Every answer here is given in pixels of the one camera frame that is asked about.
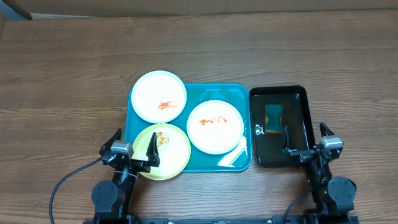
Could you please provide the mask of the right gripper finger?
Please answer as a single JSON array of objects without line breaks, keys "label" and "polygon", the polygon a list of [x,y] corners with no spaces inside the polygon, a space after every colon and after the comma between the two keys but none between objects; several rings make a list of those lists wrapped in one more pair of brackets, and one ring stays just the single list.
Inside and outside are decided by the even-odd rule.
[{"label": "right gripper finger", "polygon": [[288,126],[284,127],[284,143],[282,148],[282,157],[289,157],[292,152],[295,152],[295,144],[290,134]]},{"label": "right gripper finger", "polygon": [[334,132],[324,122],[320,123],[320,134],[321,137],[335,135]]}]

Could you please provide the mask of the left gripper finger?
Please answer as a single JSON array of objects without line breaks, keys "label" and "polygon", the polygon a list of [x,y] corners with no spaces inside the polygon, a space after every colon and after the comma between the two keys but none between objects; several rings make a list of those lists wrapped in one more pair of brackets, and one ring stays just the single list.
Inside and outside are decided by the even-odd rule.
[{"label": "left gripper finger", "polygon": [[109,139],[107,140],[101,147],[101,152],[105,152],[105,151],[110,151],[111,150],[111,146],[113,145],[113,143],[115,141],[120,141],[123,135],[123,131],[121,128],[119,128],[115,134]]},{"label": "left gripper finger", "polygon": [[157,148],[157,133],[153,132],[152,137],[150,139],[149,146],[147,148],[146,156],[148,158],[148,164],[151,167],[159,167],[160,165],[160,157]]}]

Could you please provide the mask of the yellow plate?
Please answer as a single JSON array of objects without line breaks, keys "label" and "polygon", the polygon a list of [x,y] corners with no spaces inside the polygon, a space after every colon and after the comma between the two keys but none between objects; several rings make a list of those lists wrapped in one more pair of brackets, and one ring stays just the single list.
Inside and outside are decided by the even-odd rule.
[{"label": "yellow plate", "polygon": [[157,134],[160,165],[151,167],[149,173],[141,172],[141,174],[152,180],[171,179],[179,175],[188,164],[191,155],[190,141],[180,128],[172,124],[153,124],[141,131],[134,140],[133,159],[148,160],[146,152],[153,133]]}]

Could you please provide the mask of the green yellow sponge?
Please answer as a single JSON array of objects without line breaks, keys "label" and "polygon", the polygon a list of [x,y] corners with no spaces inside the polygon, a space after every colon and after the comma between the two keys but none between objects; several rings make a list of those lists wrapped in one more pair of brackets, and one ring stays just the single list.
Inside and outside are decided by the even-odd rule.
[{"label": "green yellow sponge", "polygon": [[265,130],[266,134],[282,134],[282,105],[265,105]]}]

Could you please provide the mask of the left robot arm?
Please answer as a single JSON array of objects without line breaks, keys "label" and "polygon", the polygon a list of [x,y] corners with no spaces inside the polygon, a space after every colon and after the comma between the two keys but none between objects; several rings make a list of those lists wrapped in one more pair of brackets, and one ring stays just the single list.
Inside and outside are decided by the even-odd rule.
[{"label": "left robot arm", "polygon": [[147,160],[133,159],[130,142],[122,141],[122,130],[103,144],[99,154],[104,165],[114,169],[113,178],[95,185],[91,199],[95,206],[93,223],[141,223],[141,219],[129,211],[132,192],[137,175],[149,173],[152,167],[160,165],[157,148],[157,134],[152,133],[147,146]]}]

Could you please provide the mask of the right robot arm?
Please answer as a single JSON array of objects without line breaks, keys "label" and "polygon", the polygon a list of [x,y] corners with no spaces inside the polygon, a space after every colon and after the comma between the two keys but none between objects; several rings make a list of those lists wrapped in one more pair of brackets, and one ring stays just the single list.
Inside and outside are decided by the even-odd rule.
[{"label": "right robot arm", "polygon": [[[333,177],[329,162],[340,157],[343,141],[325,123],[320,123],[320,142],[306,151],[294,148],[289,127],[284,128],[282,157],[292,159],[303,167],[309,189],[298,196],[286,209],[282,223],[358,223],[358,217],[349,212],[354,209],[356,184],[346,177]],[[306,209],[301,215],[289,216],[292,207],[311,195],[314,209]]]}]

